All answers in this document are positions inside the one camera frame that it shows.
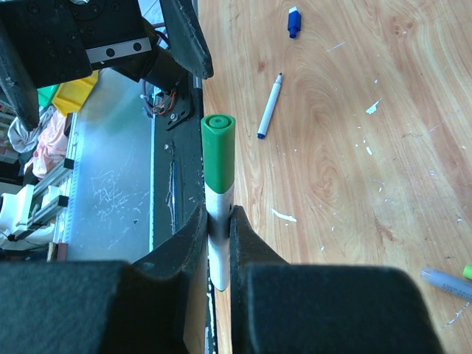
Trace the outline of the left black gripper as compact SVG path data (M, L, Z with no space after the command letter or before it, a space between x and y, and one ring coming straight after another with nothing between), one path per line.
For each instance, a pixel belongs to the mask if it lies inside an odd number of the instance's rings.
M160 5L176 62L211 78L212 56L193 2ZM151 48L137 1L1 3L1 88L27 130L39 124L37 88L88 77Z

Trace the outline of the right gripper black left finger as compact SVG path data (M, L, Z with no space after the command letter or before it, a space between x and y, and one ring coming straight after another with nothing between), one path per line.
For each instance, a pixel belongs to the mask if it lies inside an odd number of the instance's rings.
M202 353L207 211L135 263L1 264L3 353Z

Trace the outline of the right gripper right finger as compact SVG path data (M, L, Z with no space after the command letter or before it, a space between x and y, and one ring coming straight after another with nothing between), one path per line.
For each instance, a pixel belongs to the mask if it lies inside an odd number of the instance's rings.
M234 353L442 353L420 290L397 268L297 265L230 219Z

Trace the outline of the green capped white marker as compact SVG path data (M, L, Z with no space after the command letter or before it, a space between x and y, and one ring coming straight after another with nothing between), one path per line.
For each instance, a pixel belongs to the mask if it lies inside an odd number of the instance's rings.
M210 279L218 291L224 291L230 281L229 224L234 206L235 118L224 114L204 117L201 138Z

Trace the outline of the blue capped white marker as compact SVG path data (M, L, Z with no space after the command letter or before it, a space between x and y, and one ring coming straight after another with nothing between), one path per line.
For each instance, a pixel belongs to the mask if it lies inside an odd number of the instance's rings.
M257 131L257 138L258 139L265 139L267 130L271 121L272 114L274 112L275 105L277 103L277 99L280 93L280 89L283 82L283 73L280 72L277 75L276 80L272 86L271 92L268 97L268 102L266 103L265 110L263 112L260 125Z

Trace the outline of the grey marker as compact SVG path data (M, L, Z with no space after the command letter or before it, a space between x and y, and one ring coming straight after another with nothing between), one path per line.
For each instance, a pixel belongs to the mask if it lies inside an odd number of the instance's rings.
M421 270L420 278L435 288L439 288L453 294L454 296L463 298L468 302L472 301L470 281L462 280L453 275L429 267L425 267Z

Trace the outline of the lime green capped pen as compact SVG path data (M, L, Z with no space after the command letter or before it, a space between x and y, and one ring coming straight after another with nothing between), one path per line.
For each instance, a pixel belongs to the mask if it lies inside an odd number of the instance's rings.
M464 267L462 271L462 275L465 279L472 280L472 265L471 264L467 264Z

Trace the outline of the blue marker cap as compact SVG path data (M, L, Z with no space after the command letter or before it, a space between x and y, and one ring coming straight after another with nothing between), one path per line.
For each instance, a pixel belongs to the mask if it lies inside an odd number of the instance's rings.
M302 24L302 16L297 7L292 7L288 11L288 34L290 39L297 38Z

